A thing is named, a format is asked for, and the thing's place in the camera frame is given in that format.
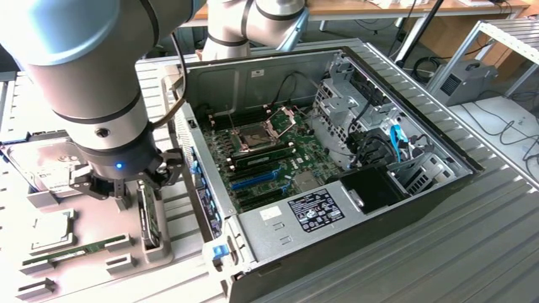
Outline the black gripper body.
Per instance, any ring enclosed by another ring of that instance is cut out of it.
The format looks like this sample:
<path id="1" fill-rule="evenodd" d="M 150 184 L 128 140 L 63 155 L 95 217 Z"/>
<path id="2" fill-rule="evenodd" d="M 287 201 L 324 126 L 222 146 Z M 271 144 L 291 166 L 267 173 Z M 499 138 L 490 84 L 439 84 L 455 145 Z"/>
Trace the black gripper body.
<path id="1" fill-rule="evenodd" d="M 144 129 L 134 141 L 118 148 L 107 150 L 94 150 L 83 146 L 78 148 L 94 174 L 111 183 L 110 196 L 126 195 L 120 186 L 127 181 L 139 180 L 139 173 L 150 167 L 159 155 L 151 129 Z"/>

